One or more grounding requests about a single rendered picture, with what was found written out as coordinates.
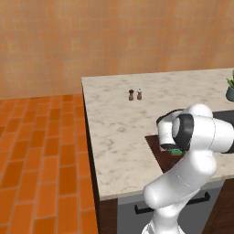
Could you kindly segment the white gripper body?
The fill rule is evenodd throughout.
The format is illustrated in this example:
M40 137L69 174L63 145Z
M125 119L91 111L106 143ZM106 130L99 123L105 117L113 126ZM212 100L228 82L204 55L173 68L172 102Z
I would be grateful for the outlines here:
M162 147L171 147L176 145L172 137L172 133L170 131L161 131L158 134L158 138L159 138L159 144Z

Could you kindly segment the dark brown cupboard door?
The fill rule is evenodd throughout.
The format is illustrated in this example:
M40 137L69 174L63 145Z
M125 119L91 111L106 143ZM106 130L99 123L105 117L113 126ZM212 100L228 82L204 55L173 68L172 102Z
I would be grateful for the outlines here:
M225 181L202 234L234 234L234 178Z

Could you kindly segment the green plant in dark pot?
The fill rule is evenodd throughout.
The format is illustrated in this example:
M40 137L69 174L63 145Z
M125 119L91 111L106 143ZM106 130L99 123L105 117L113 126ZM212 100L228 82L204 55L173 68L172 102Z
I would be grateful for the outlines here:
M226 98L228 101L234 102L234 70L232 70L232 79L227 79L228 89L226 92Z

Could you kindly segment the dark brown counter side panel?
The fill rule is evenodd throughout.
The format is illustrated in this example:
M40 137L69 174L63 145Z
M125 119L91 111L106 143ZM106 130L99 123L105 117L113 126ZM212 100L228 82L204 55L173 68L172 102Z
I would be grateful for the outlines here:
M103 179L109 164L105 163L108 146L105 143L106 112L99 88L82 79L83 104L91 181L99 234L117 234L118 199L103 193Z

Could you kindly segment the grey drawer front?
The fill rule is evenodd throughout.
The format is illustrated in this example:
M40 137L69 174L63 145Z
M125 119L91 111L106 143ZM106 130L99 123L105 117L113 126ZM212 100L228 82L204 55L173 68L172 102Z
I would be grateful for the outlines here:
M210 200L186 205L180 212L178 224L186 234L202 234L223 184L223 181L207 183L191 199L202 197L205 192L208 192ZM134 205L137 205L138 208L148 207L144 203L142 195L118 199L117 234L141 234L145 225L152 218L153 212L136 215Z

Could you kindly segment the dark brown cutting board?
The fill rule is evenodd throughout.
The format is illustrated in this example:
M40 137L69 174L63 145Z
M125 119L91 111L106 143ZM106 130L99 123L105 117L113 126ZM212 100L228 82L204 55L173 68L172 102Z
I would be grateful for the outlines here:
M146 135L145 140L163 173L170 170L182 158L182 155L171 155L167 151L160 151L157 135Z

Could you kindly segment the black hob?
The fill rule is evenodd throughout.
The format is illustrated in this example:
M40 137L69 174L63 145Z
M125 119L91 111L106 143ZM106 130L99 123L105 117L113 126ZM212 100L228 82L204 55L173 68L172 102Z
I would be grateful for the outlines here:
M234 128L234 110L213 112L213 116L216 119L229 122ZM233 154L233 153L234 153L234 139L233 139L232 146L227 151L227 154Z

